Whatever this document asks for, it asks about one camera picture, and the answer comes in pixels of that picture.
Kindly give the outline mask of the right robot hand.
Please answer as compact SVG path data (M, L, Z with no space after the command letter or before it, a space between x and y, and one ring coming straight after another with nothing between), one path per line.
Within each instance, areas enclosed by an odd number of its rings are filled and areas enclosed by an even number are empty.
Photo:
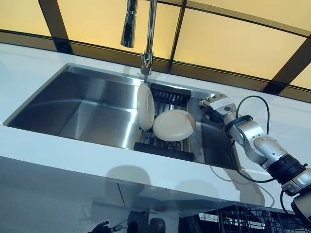
M210 121L224 122L225 125L235 120L237 108L234 102L225 94L211 94L199 101L200 108L206 108Z

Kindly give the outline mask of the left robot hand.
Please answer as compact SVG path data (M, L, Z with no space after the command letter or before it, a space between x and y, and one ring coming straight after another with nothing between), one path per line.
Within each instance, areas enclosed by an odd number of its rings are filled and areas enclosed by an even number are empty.
M108 226L109 221L104 221L99 223L93 230L93 233L111 233L111 230Z

